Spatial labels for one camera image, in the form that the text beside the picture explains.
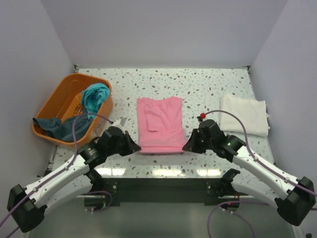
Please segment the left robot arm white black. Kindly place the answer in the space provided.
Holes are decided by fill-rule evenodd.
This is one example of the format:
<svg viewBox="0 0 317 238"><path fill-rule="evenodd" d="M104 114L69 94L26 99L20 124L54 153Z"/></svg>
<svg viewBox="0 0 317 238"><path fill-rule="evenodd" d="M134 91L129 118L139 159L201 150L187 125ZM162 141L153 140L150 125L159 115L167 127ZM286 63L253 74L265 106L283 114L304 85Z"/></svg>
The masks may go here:
<svg viewBox="0 0 317 238"><path fill-rule="evenodd" d="M38 181L22 187L17 184L11 188L7 210L18 228L27 233L38 226L49 209L48 201L67 184L80 176L87 178L85 189L98 194L103 188L96 166L103 164L112 155L131 155L141 148L122 126L110 126L102 136L83 145L62 166Z"/></svg>

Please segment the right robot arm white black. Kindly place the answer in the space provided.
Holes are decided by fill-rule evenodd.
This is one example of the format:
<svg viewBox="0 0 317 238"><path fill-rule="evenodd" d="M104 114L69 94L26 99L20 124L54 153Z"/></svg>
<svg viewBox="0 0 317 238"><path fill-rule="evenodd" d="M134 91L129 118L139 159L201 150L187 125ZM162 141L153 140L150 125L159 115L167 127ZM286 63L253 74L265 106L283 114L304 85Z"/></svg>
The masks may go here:
<svg viewBox="0 0 317 238"><path fill-rule="evenodd" d="M208 119L192 131L184 151L203 154L212 150L218 157L239 166L239 172L220 184L223 193L248 194L275 208L285 221L299 226L313 209L316 193L313 182L297 178L263 159L235 135L225 134Z"/></svg>

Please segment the pink t shirt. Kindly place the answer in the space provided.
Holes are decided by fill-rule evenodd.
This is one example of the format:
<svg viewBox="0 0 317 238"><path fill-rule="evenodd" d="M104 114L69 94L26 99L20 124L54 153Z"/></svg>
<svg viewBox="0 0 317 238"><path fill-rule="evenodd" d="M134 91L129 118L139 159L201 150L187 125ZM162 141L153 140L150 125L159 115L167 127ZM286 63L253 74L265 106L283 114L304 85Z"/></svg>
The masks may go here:
<svg viewBox="0 0 317 238"><path fill-rule="evenodd" d="M143 154L182 152L186 136L182 126L182 99L137 99L138 145Z"/></svg>

